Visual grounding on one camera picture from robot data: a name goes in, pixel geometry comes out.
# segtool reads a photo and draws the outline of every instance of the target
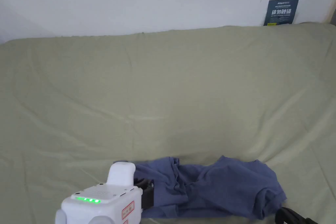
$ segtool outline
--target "white wall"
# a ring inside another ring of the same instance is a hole
[[[299,0],[295,23],[324,22],[334,0]],[[260,26],[268,0],[0,0],[0,42],[224,25]]]

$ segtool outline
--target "green led light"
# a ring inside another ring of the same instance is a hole
[[[95,203],[95,204],[99,204],[101,202],[100,199],[94,199],[94,198],[77,197],[76,199],[86,201],[86,202],[92,202],[92,203]]]

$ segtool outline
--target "blue t-shirt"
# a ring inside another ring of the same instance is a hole
[[[222,156],[210,166],[174,157],[136,164],[135,178],[154,180],[154,207],[143,218],[243,216],[264,219],[286,199],[274,171],[259,160]]]

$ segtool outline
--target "warning label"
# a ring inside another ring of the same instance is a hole
[[[134,210],[134,201],[132,201],[130,204],[128,204],[127,207],[123,209],[123,211],[121,212],[122,219],[125,219],[133,210]]]

